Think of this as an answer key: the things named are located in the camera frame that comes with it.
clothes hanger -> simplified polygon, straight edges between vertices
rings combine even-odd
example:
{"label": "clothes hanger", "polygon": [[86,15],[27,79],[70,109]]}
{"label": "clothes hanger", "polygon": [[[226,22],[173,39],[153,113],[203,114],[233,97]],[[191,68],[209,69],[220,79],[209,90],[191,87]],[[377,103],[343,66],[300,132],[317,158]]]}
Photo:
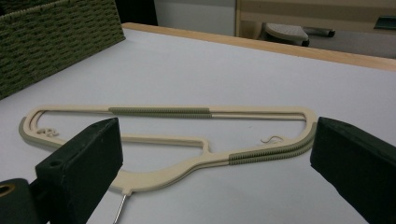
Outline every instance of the clothes hanger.
{"label": "clothes hanger", "polygon": [[[155,172],[132,173],[121,169],[111,185],[112,188],[121,190],[123,195],[120,210],[114,223],[117,222],[125,198],[131,196],[133,192],[155,190],[172,185],[184,176],[201,168],[281,160],[301,155],[312,147],[317,124],[315,113],[306,107],[299,106],[42,105],[30,111],[22,119],[20,124],[22,138],[51,147],[60,147],[66,142],[57,137],[58,133],[55,129],[37,127],[40,117],[48,111],[181,119],[305,121],[304,129],[296,138],[289,139],[274,135],[267,141],[263,141],[263,145],[257,147],[239,148],[217,153],[211,152],[209,142],[201,137],[122,133],[120,139],[123,142],[201,147],[202,154]],[[271,144],[270,142],[274,139],[277,139],[277,141]]]}

beige plastic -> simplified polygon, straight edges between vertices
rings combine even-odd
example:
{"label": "beige plastic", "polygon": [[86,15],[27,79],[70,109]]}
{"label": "beige plastic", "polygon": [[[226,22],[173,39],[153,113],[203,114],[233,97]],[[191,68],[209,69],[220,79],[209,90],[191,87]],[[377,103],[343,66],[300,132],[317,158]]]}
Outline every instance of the beige plastic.
{"label": "beige plastic", "polygon": [[21,121],[20,134],[30,141],[59,147],[66,141],[56,137],[53,129],[40,129],[38,120],[46,111],[58,112],[86,112],[108,113],[129,116],[155,116],[172,118],[212,118],[212,119],[287,119],[304,120],[305,127],[301,134],[294,139],[283,136],[273,136],[279,141],[273,144],[263,144],[258,147],[249,147],[212,153],[209,142],[200,137],[182,137],[165,135],[120,135],[121,141],[139,142],[164,145],[182,145],[202,147],[202,154],[189,158],[165,169],[150,173],[131,173],[120,170],[112,187],[120,189],[122,194],[131,195],[137,191],[148,191],[166,187],[180,180],[189,173],[206,167],[242,164],[256,161],[286,159],[298,156],[312,147],[316,129],[316,115],[310,109],[295,106],[110,106],[110,105],[43,105],[32,110]]}

wooden table edge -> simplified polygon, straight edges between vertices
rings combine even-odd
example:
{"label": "wooden table edge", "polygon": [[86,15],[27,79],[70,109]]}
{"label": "wooden table edge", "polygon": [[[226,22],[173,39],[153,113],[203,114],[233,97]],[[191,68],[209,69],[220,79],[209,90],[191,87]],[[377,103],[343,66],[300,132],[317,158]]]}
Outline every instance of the wooden table edge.
{"label": "wooden table edge", "polygon": [[396,60],[366,56],[360,54],[345,53],[326,49],[312,49],[300,46],[277,44],[267,41],[245,39],[241,37],[214,35],[195,31],[179,30],[174,28],[151,26],[138,23],[124,23],[125,29],[149,32],[161,35],[173,35],[197,40],[204,40],[214,43],[227,44],[237,47],[260,49],[276,53],[288,54],[298,57],[317,59],[333,63],[345,63],[368,68],[376,68],[388,71],[396,71]]}

white table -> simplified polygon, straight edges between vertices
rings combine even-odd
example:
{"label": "white table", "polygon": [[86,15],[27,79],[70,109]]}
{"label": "white table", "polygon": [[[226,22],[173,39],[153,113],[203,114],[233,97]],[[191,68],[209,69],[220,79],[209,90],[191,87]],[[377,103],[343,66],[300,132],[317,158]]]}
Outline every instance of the white table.
{"label": "white table", "polygon": [[[396,74],[258,49],[124,30],[127,39],[0,101],[0,179],[35,179],[51,152],[22,141],[21,118],[38,105],[300,105],[396,145]],[[103,115],[49,113],[41,127],[71,138]],[[124,133],[202,136],[213,151],[293,137],[301,122],[120,118]],[[125,145],[124,169],[147,172],[198,155],[198,148]],[[136,193],[120,223],[364,223],[319,173],[310,152],[199,170],[166,189]],[[110,190],[89,223],[112,223]]]}

woven basket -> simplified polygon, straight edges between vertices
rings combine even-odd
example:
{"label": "woven basket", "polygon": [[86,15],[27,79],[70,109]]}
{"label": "woven basket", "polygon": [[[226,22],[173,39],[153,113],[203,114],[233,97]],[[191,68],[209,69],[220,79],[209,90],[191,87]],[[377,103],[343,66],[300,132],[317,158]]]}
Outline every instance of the woven basket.
{"label": "woven basket", "polygon": [[114,0],[0,0],[0,99],[125,39]]}

